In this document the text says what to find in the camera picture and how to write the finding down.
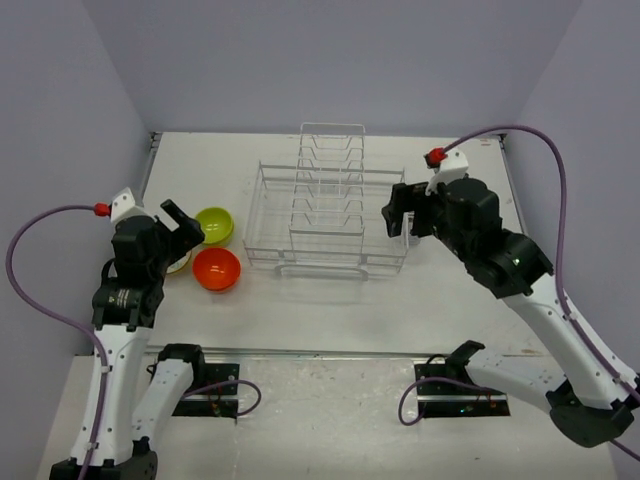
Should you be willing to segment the lime green bowl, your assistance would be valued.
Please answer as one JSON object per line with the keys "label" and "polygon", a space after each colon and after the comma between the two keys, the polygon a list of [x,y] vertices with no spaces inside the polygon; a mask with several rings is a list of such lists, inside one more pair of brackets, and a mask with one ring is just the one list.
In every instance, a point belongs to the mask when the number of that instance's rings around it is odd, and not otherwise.
{"label": "lime green bowl", "polygon": [[201,210],[195,219],[204,233],[204,245],[225,247],[231,241],[235,223],[231,214],[221,207]]}

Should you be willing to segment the yellow sun patterned bowl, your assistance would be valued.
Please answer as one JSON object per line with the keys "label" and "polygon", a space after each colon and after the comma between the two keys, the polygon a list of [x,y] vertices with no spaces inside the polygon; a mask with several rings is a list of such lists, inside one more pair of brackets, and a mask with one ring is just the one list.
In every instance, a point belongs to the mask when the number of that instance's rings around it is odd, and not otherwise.
{"label": "yellow sun patterned bowl", "polygon": [[167,275],[173,275],[184,270],[191,261],[192,251],[188,251],[184,256],[176,260],[174,263],[169,265],[166,270]]}

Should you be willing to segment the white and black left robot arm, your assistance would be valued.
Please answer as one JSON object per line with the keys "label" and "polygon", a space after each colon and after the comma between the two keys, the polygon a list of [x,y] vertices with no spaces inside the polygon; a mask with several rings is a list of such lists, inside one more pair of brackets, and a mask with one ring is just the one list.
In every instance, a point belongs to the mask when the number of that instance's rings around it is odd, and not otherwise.
{"label": "white and black left robot arm", "polygon": [[172,200],[160,207],[175,229],[129,193],[97,208],[114,227],[113,256],[92,298],[90,334],[97,344],[84,418],[68,459],[51,467],[52,479],[155,478],[157,443],[171,413],[185,392],[207,383],[201,348],[174,344],[143,398],[136,397],[167,270],[204,241],[198,222]]}

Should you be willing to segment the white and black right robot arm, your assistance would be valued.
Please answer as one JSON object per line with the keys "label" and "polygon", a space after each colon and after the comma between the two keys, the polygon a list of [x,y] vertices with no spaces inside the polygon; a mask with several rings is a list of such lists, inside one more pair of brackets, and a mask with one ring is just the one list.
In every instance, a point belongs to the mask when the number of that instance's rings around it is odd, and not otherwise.
{"label": "white and black right robot arm", "polygon": [[476,283],[529,326],[560,368],[507,359],[468,340],[446,356],[441,382],[459,393],[512,395],[548,414],[582,447],[616,443],[634,421],[639,375],[571,306],[538,245],[503,227],[496,193],[468,177],[437,186],[399,183],[381,213],[391,237],[400,234],[404,216],[413,214],[412,234],[442,242]]}

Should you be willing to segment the orange bowl front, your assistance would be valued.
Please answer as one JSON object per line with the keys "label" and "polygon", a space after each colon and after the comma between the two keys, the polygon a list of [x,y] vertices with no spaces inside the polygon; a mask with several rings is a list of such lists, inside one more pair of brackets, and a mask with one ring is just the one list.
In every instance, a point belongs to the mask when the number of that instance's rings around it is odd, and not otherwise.
{"label": "orange bowl front", "polygon": [[205,290],[222,293],[238,282],[242,266],[237,256],[226,248],[211,247],[196,254],[192,273]]}

